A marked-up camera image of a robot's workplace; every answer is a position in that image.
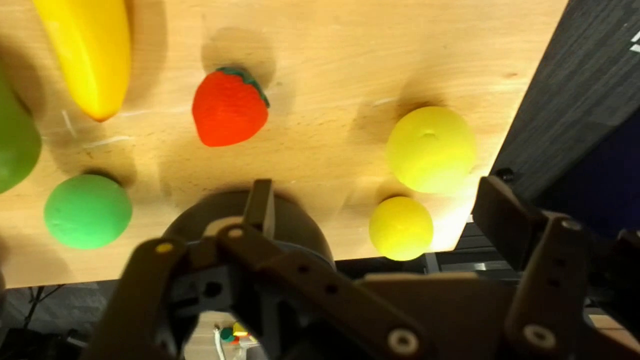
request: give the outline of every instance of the wooden surface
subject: wooden surface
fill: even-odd
[[[116,278],[131,248],[192,203],[258,176],[299,201],[335,259],[376,256],[372,206],[405,193],[387,173],[394,120],[441,104],[472,126],[480,150],[456,195],[418,196],[434,216],[430,251],[450,251],[476,180],[492,167],[558,25],[561,0],[131,0],[134,65],[121,112],[93,124],[69,104],[29,2],[0,4],[0,60],[35,116],[44,153],[0,196],[8,287]],[[250,143],[209,150],[194,133],[192,95],[205,71],[241,65],[272,103]],[[83,171],[119,178],[134,203],[128,233],[95,252],[56,245],[42,224],[50,190]]]

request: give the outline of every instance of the yellow ball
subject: yellow ball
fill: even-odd
[[[425,106],[399,119],[386,156],[403,186],[416,193],[452,193],[474,169],[476,144],[456,112]]]
[[[412,198],[396,196],[380,203],[367,224],[376,251],[397,263],[413,260],[432,242],[432,216]]]

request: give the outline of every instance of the wire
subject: wire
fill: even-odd
[[[217,327],[213,329],[213,339],[216,339],[213,341],[216,354],[217,354],[220,360],[224,360],[226,356],[224,356],[224,351],[221,351],[221,336],[220,336],[220,329]]]
[[[44,303],[46,298],[50,298],[51,294],[56,294],[62,287],[56,287],[53,290],[50,290],[48,294],[44,294],[44,287],[37,287],[37,290],[33,292],[33,288],[28,288],[28,294],[29,294],[29,309],[28,309],[28,314],[24,317],[24,324],[22,329],[28,329],[33,314],[35,314],[35,309],[39,306],[39,303]]]
[[[42,292],[44,292],[44,288],[37,287],[33,298],[29,300],[32,306],[28,309],[28,314],[24,317],[22,329],[28,329],[28,324],[32,322],[32,319],[33,319],[33,314],[35,314],[35,309],[37,309],[37,304],[39,304]]]
[[[44,303],[48,296],[56,294],[59,288],[64,288],[64,287],[56,287],[56,288],[50,290],[46,296],[42,296],[39,303]]]

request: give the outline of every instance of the green apple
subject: green apple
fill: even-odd
[[[39,159],[39,135],[0,71],[0,193],[14,188]]]

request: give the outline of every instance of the red strawberry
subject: red strawberry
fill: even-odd
[[[248,72],[220,68],[197,87],[192,116],[201,144],[230,146],[266,124],[268,100]]]

